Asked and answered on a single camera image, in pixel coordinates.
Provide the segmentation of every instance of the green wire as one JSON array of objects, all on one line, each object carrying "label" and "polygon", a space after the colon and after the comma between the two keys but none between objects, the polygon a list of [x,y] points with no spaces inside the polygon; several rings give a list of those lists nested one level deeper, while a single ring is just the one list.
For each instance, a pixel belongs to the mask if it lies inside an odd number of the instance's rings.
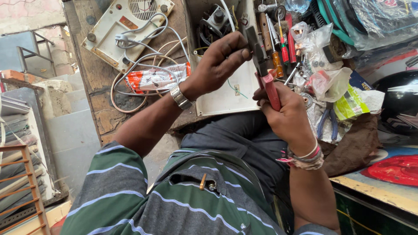
[{"label": "green wire", "polygon": [[231,86],[231,84],[229,83],[229,78],[227,79],[227,81],[228,81],[229,87],[230,87],[230,88],[232,88],[232,90],[234,90],[234,91],[236,91],[236,92],[240,93],[242,96],[244,96],[245,98],[247,98],[247,99],[248,99],[248,97],[246,97],[243,93],[241,93],[241,92],[239,92],[239,91],[235,90],[235,89]]}]

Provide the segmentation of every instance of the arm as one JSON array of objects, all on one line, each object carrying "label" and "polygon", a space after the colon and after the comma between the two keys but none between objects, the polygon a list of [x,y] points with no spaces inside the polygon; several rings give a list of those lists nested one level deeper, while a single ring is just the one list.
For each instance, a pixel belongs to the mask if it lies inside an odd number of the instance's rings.
[{"label": "arm", "polygon": [[[316,145],[309,125],[303,98],[283,83],[275,83],[282,109],[275,111],[265,91],[256,91],[253,99],[259,100],[273,132],[289,144],[296,156],[309,154]],[[339,232],[336,201],[331,182],[324,170],[304,170],[291,167],[290,197],[295,213],[295,230],[313,223]]]},{"label": "arm", "polygon": [[[179,84],[183,95],[190,101],[219,89],[235,70],[251,59],[244,36],[230,33],[214,42],[205,52],[195,72]],[[116,132],[113,140],[146,156],[169,130],[183,112],[169,93],[157,102],[140,111]]]}]

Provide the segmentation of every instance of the vent grille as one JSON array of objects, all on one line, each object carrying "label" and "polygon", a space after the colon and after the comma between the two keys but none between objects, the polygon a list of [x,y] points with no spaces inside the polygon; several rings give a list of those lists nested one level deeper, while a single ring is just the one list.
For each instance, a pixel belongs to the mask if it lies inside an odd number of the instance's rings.
[{"label": "vent grille", "polygon": [[157,13],[157,3],[152,0],[129,0],[129,10],[132,15],[140,20],[149,20],[151,16]]}]

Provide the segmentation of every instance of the electrical plug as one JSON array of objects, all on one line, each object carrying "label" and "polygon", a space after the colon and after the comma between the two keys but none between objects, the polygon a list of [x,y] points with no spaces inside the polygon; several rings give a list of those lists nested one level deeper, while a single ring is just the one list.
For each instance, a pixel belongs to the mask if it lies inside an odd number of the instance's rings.
[{"label": "electrical plug", "polygon": [[116,34],[115,35],[116,46],[125,47],[129,44],[129,39],[124,34]]}]

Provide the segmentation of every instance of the brown cloth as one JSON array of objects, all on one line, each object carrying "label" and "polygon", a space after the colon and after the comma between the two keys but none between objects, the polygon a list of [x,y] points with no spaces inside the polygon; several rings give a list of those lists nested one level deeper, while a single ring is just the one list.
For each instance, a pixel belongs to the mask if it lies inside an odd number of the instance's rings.
[{"label": "brown cloth", "polygon": [[325,156],[324,170],[328,177],[341,175],[365,167],[380,147],[377,136],[377,117],[370,113],[360,115],[338,145],[318,141]]}]

